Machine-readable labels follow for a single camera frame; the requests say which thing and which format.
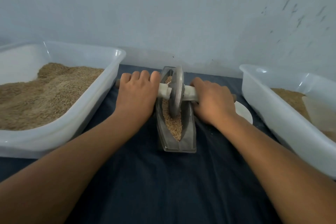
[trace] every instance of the grinding wheel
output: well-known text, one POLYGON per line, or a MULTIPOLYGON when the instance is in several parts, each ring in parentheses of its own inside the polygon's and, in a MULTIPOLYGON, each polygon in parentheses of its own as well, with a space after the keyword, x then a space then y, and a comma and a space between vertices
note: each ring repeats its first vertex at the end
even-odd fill
POLYGON ((172 89, 169 99, 169 114, 175 118, 180 112, 184 94, 184 75, 181 66, 175 68, 169 86, 172 89))

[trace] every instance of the dark blue cloth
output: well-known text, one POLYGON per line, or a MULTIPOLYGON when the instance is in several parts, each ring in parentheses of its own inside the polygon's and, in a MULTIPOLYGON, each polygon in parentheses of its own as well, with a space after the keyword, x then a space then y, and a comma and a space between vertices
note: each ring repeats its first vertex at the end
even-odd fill
MULTIPOLYGON (((118 77, 142 69, 120 65, 118 77)), ((242 97, 241 79, 185 73, 186 84, 196 76, 228 86, 252 113, 253 124, 274 138, 242 97)), ((113 87, 86 130, 113 113, 117 94, 113 87)), ((156 119, 151 117, 100 168, 67 223, 280 223, 263 188, 232 144, 198 119, 196 130, 197 153, 158 151, 156 119)), ((0 158, 0 180, 31 162, 0 158)))

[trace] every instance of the plastic tub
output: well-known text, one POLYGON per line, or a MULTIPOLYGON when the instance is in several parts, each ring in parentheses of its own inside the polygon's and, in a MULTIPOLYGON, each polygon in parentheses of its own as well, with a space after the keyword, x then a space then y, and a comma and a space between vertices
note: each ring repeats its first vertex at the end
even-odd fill
POLYGON ((336 111, 336 83, 312 73, 241 65, 242 92, 281 144, 313 167, 336 179, 336 143, 275 94, 271 88, 297 91, 336 111))
POLYGON ((0 156, 39 158, 80 134, 113 85, 121 49, 61 42, 7 45, 0 48, 0 85, 28 82, 49 62, 105 69, 72 107, 57 120, 23 131, 0 130, 0 156))

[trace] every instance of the right hand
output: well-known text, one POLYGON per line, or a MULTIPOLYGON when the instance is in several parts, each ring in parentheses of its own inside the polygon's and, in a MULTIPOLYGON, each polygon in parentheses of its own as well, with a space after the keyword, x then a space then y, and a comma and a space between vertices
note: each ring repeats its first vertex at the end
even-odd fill
POLYGON ((233 96, 228 87, 202 81, 199 77, 196 77, 190 85, 195 87, 198 95, 199 103, 193 104, 194 112, 205 123, 217 127, 223 119, 237 115, 233 96))

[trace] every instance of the hand grinder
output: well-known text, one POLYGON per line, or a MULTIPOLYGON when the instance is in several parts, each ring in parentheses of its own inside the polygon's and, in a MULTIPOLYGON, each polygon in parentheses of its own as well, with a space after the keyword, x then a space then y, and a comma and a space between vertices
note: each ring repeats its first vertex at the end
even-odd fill
MULTIPOLYGON (((120 79, 117 79, 115 86, 117 89, 119 88, 120 79)), ((232 96, 235 102, 237 96, 235 94, 232 96)), ((184 75, 181 66, 175 67, 170 84, 160 83, 157 97, 169 100, 169 114, 172 118, 178 115, 182 101, 198 102, 195 87, 184 85, 184 75)))

